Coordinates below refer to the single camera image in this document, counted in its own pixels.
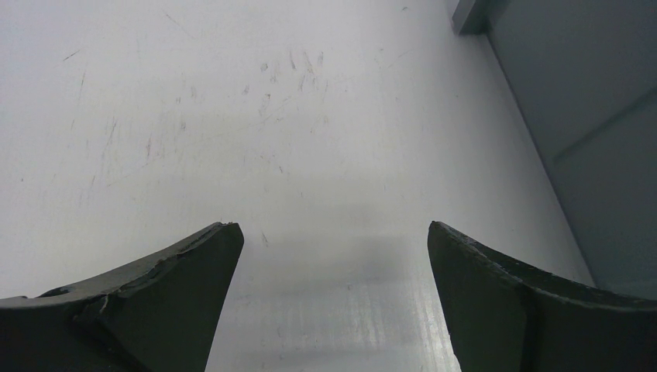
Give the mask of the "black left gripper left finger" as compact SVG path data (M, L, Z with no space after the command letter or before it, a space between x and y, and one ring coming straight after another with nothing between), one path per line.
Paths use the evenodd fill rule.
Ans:
M103 274L1 301L3 371L203 371L244 245L211 224Z

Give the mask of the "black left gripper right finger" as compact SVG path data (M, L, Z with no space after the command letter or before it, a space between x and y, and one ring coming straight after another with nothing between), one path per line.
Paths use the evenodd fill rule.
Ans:
M442 222L428 255L463 371L654 371L656 303L555 276Z

